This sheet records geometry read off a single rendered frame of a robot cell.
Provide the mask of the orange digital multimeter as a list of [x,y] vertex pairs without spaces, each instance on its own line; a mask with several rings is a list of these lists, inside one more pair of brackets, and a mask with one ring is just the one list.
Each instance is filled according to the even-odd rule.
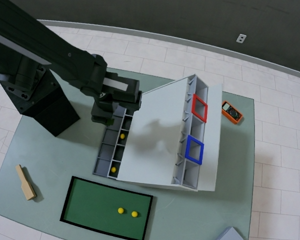
[[233,124],[237,124],[243,115],[226,100],[222,103],[222,112]]

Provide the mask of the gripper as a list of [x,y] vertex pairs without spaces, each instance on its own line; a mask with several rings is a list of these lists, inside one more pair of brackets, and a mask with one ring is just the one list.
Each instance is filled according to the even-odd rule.
[[101,105],[99,102],[103,102],[108,100],[112,95],[110,95],[108,98],[99,100],[94,98],[94,104],[91,110],[91,120],[95,123],[100,123],[105,126],[113,126],[115,119],[113,118],[114,113],[113,112],[107,112],[103,111],[101,108]]

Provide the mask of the red funnel rim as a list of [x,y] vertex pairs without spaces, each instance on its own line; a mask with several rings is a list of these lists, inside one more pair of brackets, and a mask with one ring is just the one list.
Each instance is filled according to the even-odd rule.
[[[195,112],[196,99],[198,99],[203,105],[205,105],[204,118],[202,118],[199,114]],[[191,113],[193,113],[203,122],[207,123],[208,105],[204,101],[202,101],[196,94],[193,94]]]

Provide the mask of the blue funnel band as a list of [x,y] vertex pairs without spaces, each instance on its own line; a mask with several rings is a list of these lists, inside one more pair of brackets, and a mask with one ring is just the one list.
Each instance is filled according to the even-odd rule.
[[[196,142],[199,145],[201,145],[199,161],[189,156],[191,140],[193,140],[194,142]],[[203,152],[204,152],[204,144],[202,142],[198,141],[197,139],[193,138],[192,136],[188,135],[188,137],[187,137],[187,144],[186,144],[186,151],[185,151],[185,158],[187,158],[187,159],[189,159],[189,160],[191,160],[191,161],[193,161],[193,162],[195,162],[195,163],[197,163],[199,165],[202,165]]]

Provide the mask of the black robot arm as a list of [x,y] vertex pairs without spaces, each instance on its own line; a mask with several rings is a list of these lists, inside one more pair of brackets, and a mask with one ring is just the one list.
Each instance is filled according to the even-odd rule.
[[112,95],[99,101],[105,112],[114,113],[117,103],[132,112],[141,108],[139,80],[108,72],[101,55],[73,46],[10,0],[0,0],[0,82],[28,102],[47,73],[42,65],[86,96]]

